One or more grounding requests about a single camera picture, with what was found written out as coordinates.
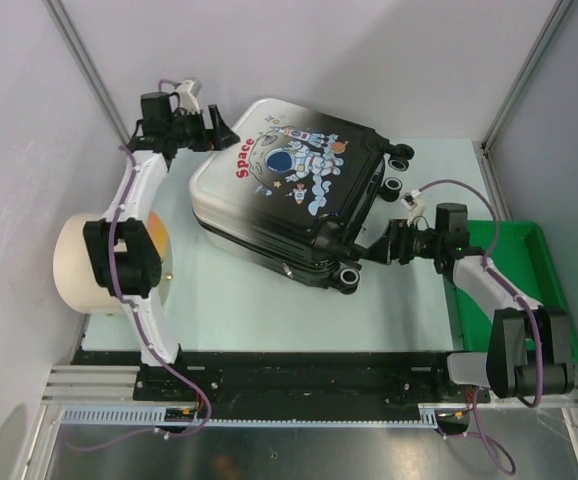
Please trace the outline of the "white black space suitcase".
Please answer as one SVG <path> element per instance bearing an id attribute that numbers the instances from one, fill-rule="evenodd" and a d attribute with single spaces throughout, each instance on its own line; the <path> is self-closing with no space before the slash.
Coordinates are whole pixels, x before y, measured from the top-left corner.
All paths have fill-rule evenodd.
<path id="1" fill-rule="evenodd" d="M 397 200 L 415 155 L 375 129 L 276 98 L 254 102 L 189 182 L 193 214 L 211 240 L 309 287 L 352 294 L 356 239 L 376 198 Z"/>

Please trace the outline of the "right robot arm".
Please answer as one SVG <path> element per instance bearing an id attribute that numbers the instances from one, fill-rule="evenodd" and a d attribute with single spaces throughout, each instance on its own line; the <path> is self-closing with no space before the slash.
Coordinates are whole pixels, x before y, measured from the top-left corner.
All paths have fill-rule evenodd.
<path id="1" fill-rule="evenodd" d="M 434 227 L 424 230 L 405 219 L 394 219 L 370 246 L 353 246 L 351 256 L 384 265 L 428 259 L 439 275 L 487 316 L 491 323 L 487 351 L 453 352 L 447 366 L 430 376 L 431 391 L 438 399 L 453 401 L 468 385 L 533 407 L 545 395 L 573 390 L 567 313 L 526 295 L 482 248 L 471 245 L 465 205 L 438 205 Z"/>

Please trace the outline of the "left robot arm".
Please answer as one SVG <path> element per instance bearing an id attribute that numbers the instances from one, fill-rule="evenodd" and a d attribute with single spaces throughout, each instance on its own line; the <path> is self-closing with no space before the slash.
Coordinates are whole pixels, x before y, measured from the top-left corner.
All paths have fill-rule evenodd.
<path id="1" fill-rule="evenodd" d="M 166 398 L 183 397 L 190 376 L 173 364 L 180 346 L 172 337 L 160 300 L 162 262 L 147 223 L 156 193 L 181 149 L 224 151 L 239 136 L 217 105 L 199 105 L 195 88 L 145 93 L 141 117 L 120 149 L 127 163 L 112 202 L 101 219 L 83 226 L 83 239 L 96 283 L 117 299 L 141 342 L 141 358 L 160 366 L 155 387 Z"/>

